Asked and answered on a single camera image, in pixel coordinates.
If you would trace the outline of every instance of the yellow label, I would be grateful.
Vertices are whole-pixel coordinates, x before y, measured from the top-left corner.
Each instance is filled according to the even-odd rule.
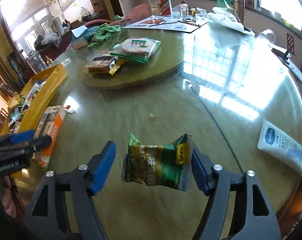
[[[188,156],[189,156],[188,143],[179,144],[177,150],[177,156],[175,158],[175,163],[178,165],[187,163]]]

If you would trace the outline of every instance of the glass tabletop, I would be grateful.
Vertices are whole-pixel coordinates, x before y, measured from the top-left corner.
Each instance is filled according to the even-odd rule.
[[[107,81],[83,76],[98,50],[129,37],[161,45],[147,64],[122,66]],[[191,239],[208,200],[194,180],[190,193],[121,181],[128,131],[151,145],[191,133],[213,163],[231,172],[253,170],[275,212],[299,182],[297,172],[257,148],[264,118],[302,145],[302,99],[288,70],[253,37],[214,22],[190,34],[122,29],[94,49],[68,49],[54,63],[62,63],[68,76],[50,105],[71,97],[78,108],[64,119],[49,170],[69,172],[100,153],[107,141],[115,142],[115,161],[94,197],[110,239]],[[17,182],[26,204],[46,171],[34,163]],[[235,195],[230,196],[224,237],[233,212]],[[67,204],[76,231],[69,194]]]

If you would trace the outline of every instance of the barcode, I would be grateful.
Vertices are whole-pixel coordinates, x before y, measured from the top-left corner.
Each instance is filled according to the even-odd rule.
[[[47,117],[47,113],[45,113],[45,114],[41,117],[40,123],[44,123],[46,117]]]

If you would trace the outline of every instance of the window sill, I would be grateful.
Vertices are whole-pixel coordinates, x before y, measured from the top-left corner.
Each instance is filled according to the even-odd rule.
[[[269,18],[270,20],[280,24],[281,26],[285,27],[286,29],[288,29],[289,31],[293,32],[295,35],[297,35],[299,37],[299,39],[302,41],[302,36],[301,36],[301,33],[298,29],[296,28],[291,28],[291,27],[288,27],[287,25],[285,25],[283,22],[279,21],[279,20],[276,20],[275,18],[272,17],[272,12],[264,9],[264,8],[261,8],[261,12],[260,11],[257,11],[257,10],[254,10],[254,9],[251,9],[251,8],[248,8],[246,7],[247,10],[250,10],[252,12],[255,12],[255,13],[258,13],[258,14],[261,14],[262,16],[265,16],[267,18]]]

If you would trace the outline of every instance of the green and brown snack wrapper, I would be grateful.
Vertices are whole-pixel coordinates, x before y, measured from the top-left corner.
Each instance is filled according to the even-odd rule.
[[[129,133],[128,154],[123,161],[122,180],[146,186],[166,186],[190,191],[192,140],[184,134],[171,144],[143,145]]]

